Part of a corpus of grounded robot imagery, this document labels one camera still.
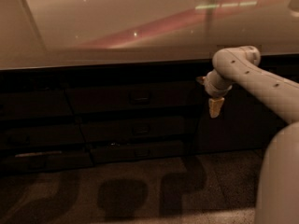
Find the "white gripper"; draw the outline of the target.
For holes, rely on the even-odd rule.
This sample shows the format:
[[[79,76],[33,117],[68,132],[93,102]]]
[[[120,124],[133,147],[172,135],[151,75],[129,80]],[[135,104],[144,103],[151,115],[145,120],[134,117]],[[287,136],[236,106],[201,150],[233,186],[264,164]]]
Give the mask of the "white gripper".
[[[225,101],[223,96],[233,87],[233,82],[223,78],[216,70],[209,72],[206,77],[197,77],[196,81],[204,85],[206,93],[212,97],[208,99],[209,115],[213,119],[217,118]]]

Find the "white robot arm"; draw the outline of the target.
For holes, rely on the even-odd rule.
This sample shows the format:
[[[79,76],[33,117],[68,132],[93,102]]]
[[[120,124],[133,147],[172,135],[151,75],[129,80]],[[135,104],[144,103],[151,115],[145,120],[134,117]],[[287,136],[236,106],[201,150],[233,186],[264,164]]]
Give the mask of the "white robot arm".
[[[260,61],[253,46],[221,49],[212,58],[213,70],[196,81],[209,95],[212,118],[236,83],[288,123],[265,151],[254,224],[299,224],[299,84],[264,71]]]

